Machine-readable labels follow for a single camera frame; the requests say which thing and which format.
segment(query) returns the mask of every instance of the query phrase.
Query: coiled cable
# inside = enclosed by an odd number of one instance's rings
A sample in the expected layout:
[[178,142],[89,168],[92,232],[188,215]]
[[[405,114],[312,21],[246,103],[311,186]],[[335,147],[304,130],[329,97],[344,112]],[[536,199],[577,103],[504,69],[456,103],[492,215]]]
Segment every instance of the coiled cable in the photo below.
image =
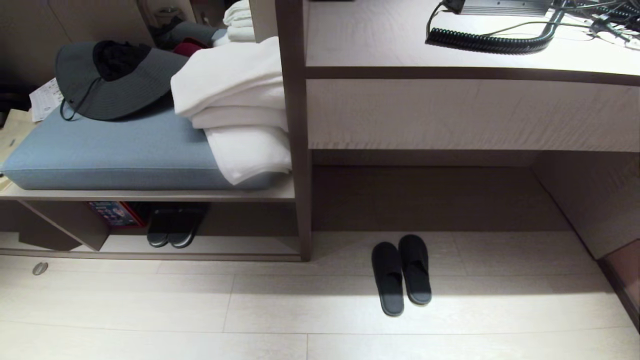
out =
[[[564,7],[566,3],[567,0],[563,0],[560,7]],[[431,29],[431,20],[435,16],[436,11],[442,5],[443,3],[440,3],[433,10],[431,18],[429,18],[429,22],[427,23],[426,44],[436,43],[457,49],[498,54],[529,54],[547,48],[549,42],[554,38],[556,28],[559,26],[557,23],[562,20],[565,13],[565,10],[556,10],[551,16],[549,23],[545,26],[545,29],[537,37],[501,38],[440,28]]]

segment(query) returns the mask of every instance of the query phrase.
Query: white towel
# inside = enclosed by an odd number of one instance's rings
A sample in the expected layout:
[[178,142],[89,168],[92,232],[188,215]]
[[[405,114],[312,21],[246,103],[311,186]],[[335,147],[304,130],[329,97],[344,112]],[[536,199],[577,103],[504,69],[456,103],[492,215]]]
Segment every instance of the white towel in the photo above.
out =
[[243,14],[242,16],[244,16],[244,14],[247,11],[249,11],[249,14],[251,14],[250,10],[251,8],[250,8],[249,0],[238,1],[233,5],[229,6],[229,9],[225,11],[225,17],[223,18],[223,22],[225,23],[225,25],[228,26],[232,20],[240,17],[240,14]]
[[233,20],[229,27],[233,28],[252,28],[253,27],[253,19],[242,19],[242,20]]
[[231,43],[197,51],[171,78],[171,91],[175,113],[191,117],[230,95],[281,84],[280,45],[272,37],[259,44]]
[[217,106],[206,108],[190,118],[196,129],[221,126],[274,126],[288,131],[284,110],[257,106]]
[[205,129],[222,175],[237,185],[262,172],[289,172],[286,134],[276,127],[232,126]]
[[227,26],[231,26],[231,24],[234,21],[240,21],[240,20],[251,20],[253,17],[251,15],[251,11],[250,10],[243,10],[241,12],[237,12],[235,14],[233,14],[230,17],[225,17],[222,22],[225,23],[225,25]]
[[232,42],[255,41],[255,32],[253,28],[236,28],[230,26],[227,28],[227,35]]
[[284,109],[284,87],[282,76],[272,84],[254,86],[241,92],[212,101],[211,106],[262,106],[264,108]]

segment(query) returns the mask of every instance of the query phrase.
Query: blue seat cushion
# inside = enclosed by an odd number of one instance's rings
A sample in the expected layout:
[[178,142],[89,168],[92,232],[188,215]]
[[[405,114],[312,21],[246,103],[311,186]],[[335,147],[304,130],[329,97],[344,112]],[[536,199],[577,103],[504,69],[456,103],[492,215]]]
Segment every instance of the blue seat cushion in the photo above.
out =
[[[65,106],[65,116],[71,109]],[[223,176],[201,129],[167,101],[117,122],[73,121],[54,110],[3,165],[27,190],[257,190],[273,174],[237,186]]]

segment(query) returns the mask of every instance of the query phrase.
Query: black slipper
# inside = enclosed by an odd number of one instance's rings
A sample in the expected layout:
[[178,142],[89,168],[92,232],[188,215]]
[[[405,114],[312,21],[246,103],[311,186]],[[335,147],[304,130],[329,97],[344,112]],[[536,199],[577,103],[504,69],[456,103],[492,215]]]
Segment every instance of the black slipper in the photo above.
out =
[[373,273],[378,285],[382,311],[389,316],[400,316],[404,311],[402,267],[400,254],[391,243],[379,243],[371,253]]
[[402,270],[409,300],[426,305],[431,301],[429,282],[429,254],[424,241],[416,235],[406,235],[398,244],[402,257]]
[[207,211],[207,205],[194,204],[193,206],[180,209],[176,214],[169,230],[167,240],[176,249],[183,249],[193,241],[198,227]]
[[151,224],[147,231],[147,240],[153,247],[163,247],[168,243],[169,229],[175,210],[158,209],[151,215]]

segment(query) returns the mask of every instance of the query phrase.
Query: gray bucket hat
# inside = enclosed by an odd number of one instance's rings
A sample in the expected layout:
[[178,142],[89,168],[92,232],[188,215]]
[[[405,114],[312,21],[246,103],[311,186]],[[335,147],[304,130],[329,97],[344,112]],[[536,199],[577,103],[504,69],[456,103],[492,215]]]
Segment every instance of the gray bucket hat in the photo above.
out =
[[58,51],[55,73],[60,92],[75,112],[89,119],[116,120],[167,94],[171,77],[187,60],[146,45],[79,42]]

